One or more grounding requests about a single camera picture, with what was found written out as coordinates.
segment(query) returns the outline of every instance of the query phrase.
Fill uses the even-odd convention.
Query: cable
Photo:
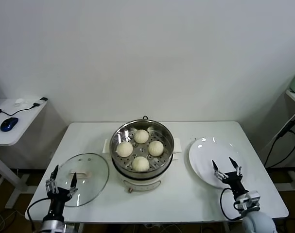
[[[222,205],[222,197],[223,197],[223,194],[224,194],[224,192],[225,192],[226,190],[231,190],[231,189],[230,189],[230,188],[225,188],[225,189],[223,189],[222,192],[221,192],[221,196],[220,196],[220,206],[221,206],[222,213],[223,213],[223,215],[225,216],[225,218],[227,218],[228,220],[230,220],[230,221],[237,221],[237,220],[241,219],[242,216],[239,216],[239,217],[236,217],[236,218],[229,218],[229,217],[227,217],[227,215],[226,215],[225,212],[224,212],[223,205]]]
[[[292,131],[292,130],[289,130],[289,132],[290,133],[292,133],[292,134],[294,134],[294,136],[295,136],[295,133],[294,133],[294,131]],[[287,158],[289,158],[290,157],[290,155],[292,154],[292,152],[295,150],[295,145],[294,145],[294,147],[293,147],[293,149],[290,151],[290,153],[284,158],[284,159],[282,159],[281,161],[279,161],[278,163],[276,163],[276,164],[274,164],[274,165],[272,165],[272,166],[270,166],[270,167],[268,167],[268,168],[272,168],[272,167],[274,167],[274,166],[276,166],[276,165],[278,165],[278,164],[280,164],[280,163],[282,163],[283,161],[285,161]]]
[[[15,115],[15,114],[17,114],[17,113],[19,113],[19,112],[26,111],[26,110],[30,110],[30,109],[32,109],[32,108],[35,108],[35,107],[36,107],[36,106],[35,106],[35,105],[33,105],[33,106],[32,106],[32,107],[30,107],[30,108],[21,109],[21,110],[19,110],[19,111],[16,111],[15,113],[12,113],[12,114],[8,114],[8,113],[4,112],[3,110],[1,110],[1,112],[2,112],[2,113],[5,113],[7,116],[10,116],[10,117],[12,117],[13,115]]]
[[[283,128],[295,117],[294,115],[282,126],[282,128],[279,130],[278,133],[275,134],[275,136],[272,137],[272,139],[259,151],[259,154],[277,137],[277,135],[283,130]]]
[[[270,150],[269,150],[268,156],[266,157],[266,160],[265,160],[264,166],[266,166],[267,161],[268,161],[268,159],[269,159],[269,156],[270,156],[270,154],[271,154],[271,152],[272,152],[272,150],[273,150],[273,148],[274,148],[274,145],[275,145],[275,143],[277,142],[278,139],[279,139],[279,138],[277,138],[277,137],[275,138],[275,140],[274,140],[274,142],[273,142],[273,144],[272,144],[272,147],[271,147]]]
[[[21,214],[18,210],[14,210],[8,217],[4,218],[1,214],[3,212],[6,212],[6,211],[10,211],[10,210],[14,210],[14,209],[4,209],[3,211],[0,212],[0,219],[1,219],[1,222],[0,222],[0,232],[4,232],[5,230],[7,230],[13,223],[14,221],[16,220],[17,218],[17,214],[21,215],[22,217],[24,217],[23,214]],[[12,221],[6,226],[6,220],[8,218],[10,218],[12,215],[15,215],[14,218],[12,219]]]
[[[9,225],[6,226],[6,220],[8,218],[10,218],[12,215],[15,215],[14,218],[12,219],[12,221],[9,223]],[[23,214],[21,214],[18,210],[14,210],[7,218],[3,218],[2,215],[0,214],[0,218],[1,218],[1,223],[0,223],[0,232],[4,232],[5,230],[7,230],[13,223],[14,221],[16,220],[16,217],[17,217],[17,214],[19,214],[20,216],[24,217]]]
[[[32,232],[35,232],[36,228],[35,228],[35,224],[34,224],[32,218],[31,218],[31,215],[30,215],[30,208],[31,208],[33,205],[35,205],[35,204],[37,204],[37,203],[39,203],[39,202],[41,202],[41,201],[43,201],[43,200],[49,200],[49,198],[42,198],[42,199],[39,199],[39,200],[33,202],[33,203],[27,208],[27,211],[26,211],[26,212],[27,212],[27,216],[29,217],[29,220],[30,220],[30,222],[31,222]]]

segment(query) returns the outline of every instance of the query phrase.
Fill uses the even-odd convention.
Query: blue computer mouse
[[[11,118],[6,119],[0,125],[0,130],[3,132],[8,132],[8,131],[12,130],[12,128],[17,124],[18,121],[19,121],[19,119],[16,117],[11,117]]]

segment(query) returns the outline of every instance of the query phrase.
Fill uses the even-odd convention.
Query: table leg
[[[289,171],[288,174],[292,178],[291,183],[276,183],[275,186],[277,190],[280,191],[295,191],[295,172]]]
[[[26,191],[28,189],[25,182],[20,179],[9,167],[0,160],[0,175],[9,181],[15,188]]]
[[[83,233],[83,231],[84,231],[84,223],[79,223],[79,227],[78,227],[78,231],[77,231],[77,233]]]
[[[24,174],[24,175],[22,175],[21,180],[26,182],[27,179],[29,178],[29,176],[30,176],[29,174]],[[27,186],[27,189],[25,191],[21,191],[21,190],[15,188],[14,191],[12,192],[10,198],[8,199],[8,201],[5,205],[5,208],[12,209],[20,194],[34,194],[36,189],[37,189],[37,186]]]

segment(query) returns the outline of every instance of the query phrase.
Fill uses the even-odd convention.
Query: perforated steamer tray
[[[137,130],[146,130],[148,132],[148,141],[139,144],[134,140],[134,133]],[[116,153],[119,143],[127,141],[133,146],[132,154],[126,158],[120,157]],[[160,141],[164,146],[164,152],[159,157],[153,157],[148,152],[148,145],[153,141]],[[110,151],[114,165],[122,173],[126,173],[133,178],[148,178],[160,174],[169,166],[174,149],[174,139],[170,131],[159,122],[153,120],[134,120],[121,126],[112,136],[110,140]],[[134,171],[132,162],[137,156],[143,156],[149,161],[149,169],[144,172]]]

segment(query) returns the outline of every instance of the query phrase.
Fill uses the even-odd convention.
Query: power cord
[[[17,114],[17,113],[19,113],[19,112],[26,111],[26,110],[30,110],[30,109],[32,109],[32,108],[38,107],[38,106],[42,105],[44,102],[46,102],[47,100],[48,100],[48,98],[43,97],[43,98],[41,98],[40,100],[38,100],[38,101],[36,101],[35,103],[33,103],[32,107],[30,107],[30,108],[25,108],[25,109],[20,109],[20,110],[16,111],[15,113],[12,113],[12,114],[6,113],[5,111],[3,111],[3,110],[0,108],[0,113],[4,113],[4,114],[6,114],[7,116],[12,117],[13,115],[15,115],[15,114]]]
[[[14,223],[14,221],[17,218],[17,214],[24,217],[24,215],[21,214],[18,210],[14,210],[8,217],[4,218],[1,214],[3,212],[9,211],[9,210],[14,210],[14,209],[5,209],[5,210],[0,212],[0,218],[1,218],[0,232],[4,232],[5,230],[7,230]],[[6,220],[9,219],[12,215],[14,215],[12,221],[6,226]]]
[[[242,216],[238,216],[238,217],[236,217],[236,218],[229,218],[229,217],[225,214],[225,212],[224,212],[223,204],[222,204],[222,197],[223,197],[223,194],[224,194],[224,192],[225,192],[226,190],[231,190],[231,188],[225,188],[225,189],[223,189],[222,192],[221,192],[221,196],[220,196],[220,206],[221,206],[222,213],[223,213],[223,215],[225,216],[225,218],[227,218],[229,221],[237,221],[237,220],[240,220],[240,219],[242,218]]]
[[[295,113],[293,116],[282,126],[278,133],[276,133],[272,139],[259,151],[259,154],[281,133],[281,131],[289,124],[290,121],[295,117]]]
[[[35,224],[34,224],[32,218],[31,218],[31,215],[30,215],[30,208],[31,208],[32,206],[34,206],[35,204],[37,204],[37,203],[43,201],[43,200],[50,200],[50,199],[49,199],[49,198],[42,198],[42,199],[39,199],[39,200],[33,202],[33,203],[27,208],[26,213],[27,213],[27,216],[29,217],[29,220],[30,220],[30,222],[31,222],[32,232],[35,232],[35,231],[36,231],[36,227],[35,227]]]
[[[15,115],[15,114],[17,114],[17,113],[19,113],[19,112],[26,111],[26,110],[30,110],[30,109],[35,108],[35,107],[36,107],[36,106],[33,105],[33,106],[30,107],[30,108],[21,109],[21,110],[16,111],[15,113],[12,113],[12,114],[8,114],[8,113],[4,112],[2,109],[0,109],[0,112],[1,112],[1,113],[5,113],[7,116],[12,117],[13,115]]]
[[[289,132],[292,133],[292,134],[294,134],[294,136],[295,136],[295,132],[294,132],[294,131],[289,130]],[[269,166],[268,168],[272,168],[272,167],[274,167],[274,166],[276,166],[276,165],[282,163],[283,161],[285,161],[287,158],[290,157],[290,155],[292,154],[292,152],[293,152],[294,150],[295,150],[295,145],[294,145],[293,149],[290,151],[290,153],[289,153],[284,159],[282,159],[281,161],[279,161],[278,163],[276,163],[276,164],[274,164],[274,165],[272,165],[272,166]]]
[[[274,148],[274,146],[275,146],[275,143],[280,139],[280,138],[282,138],[287,132],[290,132],[290,133],[292,133],[292,134],[294,134],[295,135],[295,133],[291,130],[291,128],[295,125],[295,119],[294,120],[288,120],[288,122],[282,127],[282,129],[278,132],[278,134],[276,135],[276,138],[275,138],[275,140],[274,140],[274,142],[273,142],[273,144],[272,144],[272,146],[271,146],[271,148],[270,148],[270,150],[269,150],[269,152],[268,152],[268,155],[267,155],[267,157],[266,157],[266,160],[265,160],[265,163],[264,163],[264,166],[266,166],[266,164],[267,164],[267,162],[268,162],[268,159],[269,159],[269,157],[270,157],[270,155],[271,155],[271,152],[272,152],[272,150],[273,150],[273,148]],[[274,167],[274,166],[276,166],[276,165],[278,165],[278,164],[280,164],[280,163],[282,163],[284,160],[286,160],[287,158],[289,158],[289,156],[292,154],[292,152],[295,150],[295,145],[294,145],[294,148],[291,150],[291,152],[284,158],[284,159],[282,159],[281,161],[279,161],[278,163],[276,163],[276,164],[274,164],[274,165],[272,165],[272,166],[270,166],[270,167],[268,167],[268,168],[272,168],[272,167]]]

